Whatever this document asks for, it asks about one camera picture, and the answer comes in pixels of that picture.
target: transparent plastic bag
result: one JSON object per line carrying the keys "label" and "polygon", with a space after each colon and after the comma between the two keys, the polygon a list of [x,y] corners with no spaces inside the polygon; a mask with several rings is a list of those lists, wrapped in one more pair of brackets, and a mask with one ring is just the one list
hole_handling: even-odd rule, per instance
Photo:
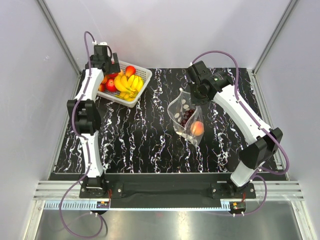
{"label": "transparent plastic bag", "polygon": [[180,88],[179,96],[169,104],[167,112],[174,131],[194,146],[199,145],[204,135],[204,120],[201,107],[192,106],[190,93]]}

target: marble pattern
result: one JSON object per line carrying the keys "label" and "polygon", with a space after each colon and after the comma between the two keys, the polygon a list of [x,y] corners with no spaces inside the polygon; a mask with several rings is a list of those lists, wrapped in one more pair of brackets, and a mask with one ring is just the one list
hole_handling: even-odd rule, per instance
{"label": "marble pattern", "polygon": [[[232,78],[234,68],[223,68]],[[185,68],[151,69],[152,78],[135,107],[97,97],[102,119],[99,150],[106,173],[203,173],[232,172],[246,142],[227,113],[211,102],[202,106],[204,136],[194,147],[177,135],[167,113],[168,104],[187,87]],[[245,68],[239,69],[239,91],[260,115],[255,93]],[[271,159],[265,167],[275,170]],[[55,173],[83,173],[80,140],[67,126]]]}

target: basket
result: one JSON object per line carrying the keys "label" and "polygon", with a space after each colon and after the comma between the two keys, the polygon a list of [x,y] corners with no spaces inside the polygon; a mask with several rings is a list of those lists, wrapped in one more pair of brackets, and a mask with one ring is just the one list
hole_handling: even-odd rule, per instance
{"label": "basket", "polygon": [[115,92],[111,92],[108,90],[105,90],[104,92],[98,91],[97,95],[102,98],[114,101],[118,104],[122,104],[124,106],[127,106],[129,108],[133,108],[136,105],[137,101],[139,100],[141,94],[146,89],[146,87],[150,81],[150,78],[152,76],[152,72],[149,69],[146,69],[146,68],[143,68],[140,66],[136,66],[136,65],[124,62],[124,61],[119,61],[119,65],[120,65],[120,68],[124,72],[126,71],[126,67],[128,67],[128,66],[133,66],[135,68],[135,70],[136,70],[135,75],[140,76],[143,79],[143,87],[142,87],[141,91],[138,93],[138,95],[135,97],[135,99],[133,101],[126,101],[126,100],[123,100],[123,99],[116,97],[115,95],[120,94],[119,91],[115,91]]}

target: white wall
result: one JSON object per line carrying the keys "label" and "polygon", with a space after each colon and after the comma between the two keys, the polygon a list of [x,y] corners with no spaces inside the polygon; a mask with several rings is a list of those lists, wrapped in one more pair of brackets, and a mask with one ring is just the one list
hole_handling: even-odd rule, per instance
{"label": "white wall", "polygon": [[[186,68],[199,54],[226,51],[253,68],[289,0],[46,0],[83,67],[84,31],[106,41],[119,59],[146,68]],[[204,57],[233,67],[226,56]]]}
{"label": "white wall", "polygon": [[320,1],[299,1],[258,80],[320,237]]}
{"label": "white wall", "polygon": [[77,75],[35,0],[1,1],[0,22],[0,233],[17,240],[50,170]]}

